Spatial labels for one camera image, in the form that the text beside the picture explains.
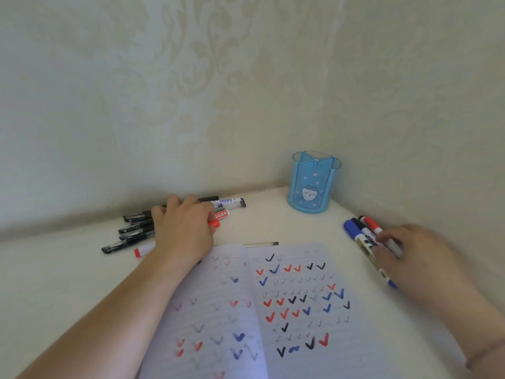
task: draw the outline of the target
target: hand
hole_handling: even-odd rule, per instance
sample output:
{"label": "hand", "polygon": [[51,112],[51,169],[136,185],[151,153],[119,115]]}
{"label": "hand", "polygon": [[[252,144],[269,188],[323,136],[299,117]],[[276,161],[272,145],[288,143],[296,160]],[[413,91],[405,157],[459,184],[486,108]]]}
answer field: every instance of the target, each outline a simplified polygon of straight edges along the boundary
{"label": "hand", "polygon": [[397,259],[384,247],[373,248],[379,267],[407,295],[441,315],[457,308],[462,294],[477,294],[461,267],[454,250],[433,231],[419,225],[393,227],[377,235],[377,242],[388,239],[403,243],[403,257]]}
{"label": "hand", "polygon": [[214,205],[200,203],[195,196],[188,196],[183,203],[172,194],[167,199],[167,208],[155,206],[151,210],[156,230],[156,246],[149,255],[158,260],[168,260],[178,267],[189,270],[210,251],[215,228],[207,221],[216,219]]}

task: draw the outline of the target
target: bracelet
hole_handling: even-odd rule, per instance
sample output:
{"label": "bracelet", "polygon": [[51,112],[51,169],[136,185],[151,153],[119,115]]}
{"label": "bracelet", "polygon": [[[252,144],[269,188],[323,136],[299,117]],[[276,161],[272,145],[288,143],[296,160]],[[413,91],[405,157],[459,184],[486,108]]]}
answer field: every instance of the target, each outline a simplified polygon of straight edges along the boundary
{"label": "bracelet", "polygon": [[500,339],[500,340],[494,342],[493,344],[489,345],[485,349],[477,352],[471,358],[467,359],[467,363],[465,364],[465,367],[467,369],[471,370],[473,368],[473,366],[475,365],[475,363],[477,363],[479,360],[481,360],[486,355],[488,355],[489,353],[491,353],[494,350],[496,350],[498,347],[501,347],[502,345],[505,345],[505,338]]}

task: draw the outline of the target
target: desk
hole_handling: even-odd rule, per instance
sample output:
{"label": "desk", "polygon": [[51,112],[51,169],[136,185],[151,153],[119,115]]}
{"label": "desk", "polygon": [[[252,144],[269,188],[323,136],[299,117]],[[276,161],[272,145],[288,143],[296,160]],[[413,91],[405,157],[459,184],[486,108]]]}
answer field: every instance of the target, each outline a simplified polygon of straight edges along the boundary
{"label": "desk", "polygon": [[[286,195],[287,188],[241,195],[247,208],[221,222],[215,244],[323,242],[405,378],[466,377],[447,330],[389,288],[346,235],[342,224],[353,214],[335,202],[322,214],[300,213]],[[137,266],[133,248],[100,251],[122,226],[117,218],[0,244],[2,377],[16,376]]]}

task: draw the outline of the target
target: notebook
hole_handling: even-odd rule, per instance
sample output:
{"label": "notebook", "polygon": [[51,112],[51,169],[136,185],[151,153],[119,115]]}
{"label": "notebook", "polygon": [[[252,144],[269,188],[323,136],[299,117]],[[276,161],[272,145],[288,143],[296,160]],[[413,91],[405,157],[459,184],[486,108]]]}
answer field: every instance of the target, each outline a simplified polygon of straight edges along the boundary
{"label": "notebook", "polygon": [[140,379],[396,379],[320,243],[214,247],[177,288]]}

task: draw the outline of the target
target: black marker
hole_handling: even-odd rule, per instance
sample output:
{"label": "black marker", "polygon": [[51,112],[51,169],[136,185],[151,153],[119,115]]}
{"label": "black marker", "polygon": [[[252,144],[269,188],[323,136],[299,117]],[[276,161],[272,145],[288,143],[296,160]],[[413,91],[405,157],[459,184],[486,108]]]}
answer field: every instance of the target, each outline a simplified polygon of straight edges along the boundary
{"label": "black marker", "polygon": [[[200,202],[217,201],[218,199],[219,199],[218,196],[198,198]],[[151,210],[147,210],[143,211],[140,214],[125,215],[123,216],[123,219],[125,220],[125,222],[134,222],[134,221],[144,221],[146,219],[151,219],[152,217],[153,215],[151,214]]]}
{"label": "black marker", "polygon": [[137,224],[135,224],[135,225],[122,227],[121,229],[118,230],[118,233],[124,234],[124,233],[130,232],[133,230],[137,230],[137,229],[140,229],[143,227],[151,226],[153,223],[154,223],[153,219],[147,219],[145,221],[137,222]]}
{"label": "black marker", "polygon": [[140,234],[132,235],[126,238],[125,240],[119,241],[117,243],[113,243],[112,245],[108,245],[105,247],[102,247],[102,251],[105,254],[111,254],[115,253],[118,250],[123,250],[124,248],[127,248],[128,246],[134,245],[136,243],[139,243],[140,241],[149,238],[150,236],[155,235],[155,231],[152,230],[150,232],[143,232]]}
{"label": "black marker", "polygon": [[130,238],[130,237],[133,237],[134,235],[137,235],[137,234],[142,234],[143,232],[150,232],[150,231],[153,231],[155,229],[155,225],[152,224],[148,227],[143,227],[143,228],[140,228],[138,230],[135,230],[135,231],[130,231],[128,233],[124,233],[124,234],[121,234],[119,236],[119,239],[121,240],[125,240],[127,238]]}

